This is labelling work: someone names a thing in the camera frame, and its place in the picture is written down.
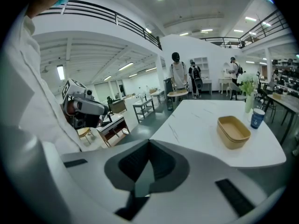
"table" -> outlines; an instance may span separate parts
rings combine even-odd
[[[223,94],[223,85],[229,84],[230,82],[232,82],[232,78],[220,78],[219,84],[220,84],[221,90],[219,90],[219,93],[221,92],[221,94]]]
[[[232,167],[259,168],[284,163],[285,154],[269,127],[262,122],[258,129],[251,128],[244,110],[242,101],[183,100],[150,139],[210,154]],[[236,116],[251,132],[242,148],[226,148],[217,133],[218,118],[228,115]]]
[[[136,115],[137,121],[138,121],[138,123],[140,123],[141,119],[138,118],[138,114],[142,114],[143,115],[143,119],[145,119],[145,115],[144,115],[145,112],[150,113],[150,112],[155,111],[153,98],[149,98],[148,100],[145,100],[143,102],[141,102],[141,100],[139,100],[138,102],[136,102],[135,104],[133,104],[133,108],[134,108],[134,111],[135,111],[135,115]],[[137,113],[136,112],[136,108],[140,108],[141,109],[141,113]]]
[[[118,138],[123,138],[126,134],[122,131],[124,128],[127,129],[127,131],[130,133],[129,128],[126,124],[126,121],[121,114],[114,114],[111,116],[112,122],[107,124],[104,127],[97,127],[97,131],[99,132],[99,135],[103,139],[103,141],[106,143],[107,147],[111,147],[111,144],[108,142],[109,139],[114,137],[115,135]],[[123,137],[120,137],[117,133],[119,131],[122,131]]]
[[[269,101],[265,107],[265,110],[264,110],[265,112],[267,112],[267,109],[270,105],[271,100],[275,101],[276,103],[280,104],[285,109],[287,109],[287,113],[285,114],[284,120],[285,120],[288,112],[291,112],[291,118],[290,118],[289,124],[286,128],[284,136],[282,137],[282,140],[280,141],[280,144],[282,145],[286,139],[286,136],[288,135],[290,128],[291,128],[291,125],[292,125],[292,122],[294,119],[294,115],[299,113],[299,99],[294,96],[290,96],[290,95],[281,95],[281,99],[274,98],[273,95],[268,95],[268,97],[269,97]]]
[[[203,84],[209,84],[209,92],[212,95],[212,80],[202,80]]]
[[[124,102],[123,99],[118,100],[118,101],[114,101],[112,104],[108,104],[108,105],[109,105],[109,107],[110,107],[110,109],[113,113],[118,114],[118,113],[120,113],[124,110],[127,110],[125,102]]]
[[[154,93],[151,93],[150,96],[157,97],[159,104],[161,104],[160,98],[164,96],[164,91],[156,91]]]

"glass vase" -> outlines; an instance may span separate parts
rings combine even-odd
[[[248,95],[245,103],[245,113],[249,113],[253,107],[254,96]]]

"blue cup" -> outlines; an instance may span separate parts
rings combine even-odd
[[[261,109],[257,109],[257,108],[253,109],[250,126],[253,127],[254,129],[257,129],[261,125],[264,116],[265,116],[265,112],[262,111]]]

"white shirt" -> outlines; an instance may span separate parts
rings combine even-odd
[[[170,66],[170,77],[174,78],[178,89],[185,87],[185,75],[187,75],[185,64],[183,66],[182,63],[179,62],[177,65],[172,64],[172,66]]]
[[[234,73],[231,73],[230,76],[232,77],[232,79],[237,79],[237,73],[238,73],[238,69],[239,69],[239,63],[238,62],[235,62],[235,63],[232,63],[232,70],[234,70],[235,72]]]
[[[16,21],[4,46],[10,66],[33,90],[19,126],[37,136],[41,141],[55,145],[60,154],[84,150],[75,129],[66,121],[60,105],[41,78],[41,54],[37,41],[32,38],[35,26],[25,16]]]

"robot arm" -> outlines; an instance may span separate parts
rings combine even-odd
[[[73,79],[68,79],[61,92],[63,98],[63,110],[69,115],[70,125],[74,129],[81,129],[84,127],[97,127],[100,115],[101,120],[104,120],[108,114],[108,106],[94,100],[92,91],[88,90],[80,82]],[[72,106],[75,109],[74,114],[67,112],[69,102],[72,101]]]

